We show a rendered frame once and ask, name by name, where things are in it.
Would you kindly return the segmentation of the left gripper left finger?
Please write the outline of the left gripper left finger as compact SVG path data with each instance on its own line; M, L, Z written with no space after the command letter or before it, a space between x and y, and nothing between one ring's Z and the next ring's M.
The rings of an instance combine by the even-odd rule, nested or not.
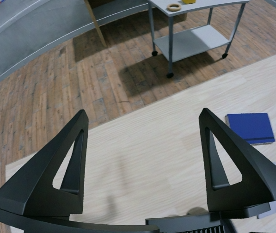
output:
M89 118L79 110L0 187L0 207L25 215L82 214ZM60 189L53 180L74 142Z

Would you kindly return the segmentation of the blue book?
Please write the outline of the blue book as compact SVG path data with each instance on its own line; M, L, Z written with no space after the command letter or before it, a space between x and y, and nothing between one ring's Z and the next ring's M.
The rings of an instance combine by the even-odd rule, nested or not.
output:
M249 144L274 142L267 113L237 113L225 115L226 125Z

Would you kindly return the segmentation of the black cable reel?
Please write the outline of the black cable reel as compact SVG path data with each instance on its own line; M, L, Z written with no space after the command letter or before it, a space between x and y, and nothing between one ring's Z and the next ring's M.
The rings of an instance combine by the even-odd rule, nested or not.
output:
M220 223L224 226L225 233L237 233L230 219L220 219Z

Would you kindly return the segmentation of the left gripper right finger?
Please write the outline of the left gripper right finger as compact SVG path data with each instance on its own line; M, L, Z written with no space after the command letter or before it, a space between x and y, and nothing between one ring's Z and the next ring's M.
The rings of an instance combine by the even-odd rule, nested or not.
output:
M276 201L276 165L210 109L203 108L198 120L208 210L246 208ZM230 185L213 134L240 171L241 182Z

